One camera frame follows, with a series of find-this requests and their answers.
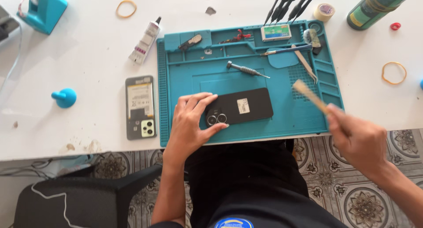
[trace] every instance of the camera lens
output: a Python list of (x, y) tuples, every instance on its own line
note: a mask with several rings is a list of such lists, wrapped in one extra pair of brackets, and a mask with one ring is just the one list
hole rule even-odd
[(221, 122), (221, 123), (225, 123), (226, 122), (226, 115), (225, 114), (219, 114), (219, 116), (217, 116), (217, 122)]
[(207, 123), (210, 126), (213, 126), (214, 124), (216, 124), (217, 122), (217, 118), (214, 115), (211, 115), (209, 118), (207, 118)]

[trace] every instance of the hand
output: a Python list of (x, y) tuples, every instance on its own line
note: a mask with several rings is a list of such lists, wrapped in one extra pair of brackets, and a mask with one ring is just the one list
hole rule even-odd
[(327, 106), (329, 130), (341, 155), (369, 179), (386, 166), (386, 129), (360, 118), (346, 115), (333, 104)]
[(217, 123), (201, 130), (199, 127), (200, 117), (207, 105), (217, 98), (217, 94), (198, 93), (182, 96), (178, 99), (173, 113), (172, 131), (163, 153), (163, 162), (183, 165), (185, 160), (200, 146), (206, 143), (210, 137), (221, 129), (229, 127), (229, 124)]

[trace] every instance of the logo patch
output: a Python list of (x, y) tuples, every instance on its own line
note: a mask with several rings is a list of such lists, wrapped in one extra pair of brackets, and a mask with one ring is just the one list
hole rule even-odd
[(254, 225), (246, 219), (226, 218), (219, 220), (214, 228), (254, 228)]

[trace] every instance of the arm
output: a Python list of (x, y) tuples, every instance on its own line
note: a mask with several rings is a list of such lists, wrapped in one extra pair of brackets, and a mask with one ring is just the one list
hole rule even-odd
[(173, 221), (185, 227), (185, 160), (210, 137), (229, 125), (217, 123), (201, 130), (200, 117), (206, 106), (217, 98), (211, 93), (182, 96), (175, 106), (172, 131), (165, 152), (159, 194), (151, 224)]
[(423, 228), (423, 190), (386, 160), (386, 130), (329, 105), (327, 120), (336, 147), (358, 171), (382, 188), (416, 227)]

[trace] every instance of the white desk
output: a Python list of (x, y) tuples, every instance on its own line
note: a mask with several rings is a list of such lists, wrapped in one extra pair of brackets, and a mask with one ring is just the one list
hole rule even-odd
[[(128, 19), (115, 15), (122, 0), (67, 1), (50, 36), (22, 24), (22, 58), (0, 95), (0, 160), (90, 153), (93, 140), (94, 152), (160, 148), (159, 137), (126, 139), (125, 79), (151, 74), (157, 81), (155, 45), (141, 67), (128, 61), (148, 23), (162, 17), (159, 37), (262, 24), (274, 0), (133, 0), (138, 10)], [(311, 20), (320, 3), (335, 6), (325, 29), (347, 112), (388, 130), (423, 128), (421, 0), (407, 0), (367, 31), (357, 32), (347, 25), (346, 15), (359, 1), (313, 0), (300, 19)], [(19, 2), (0, 0), (10, 13)], [(204, 13), (209, 6), (215, 15)], [(401, 29), (390, 30), (393, 22), (400, 22)], [(1, 76), (16, 56), (18, 34), (0, 44)], [(402, 84), (381, 79), (382, 66), (389, 61), (407, 68)], [(64, 110), (50, 94), (67, 87), (78, 98)], [(13, 128), (15, 121), (18, 128)], [(74, 151), (65, 149), (69, 143)]]

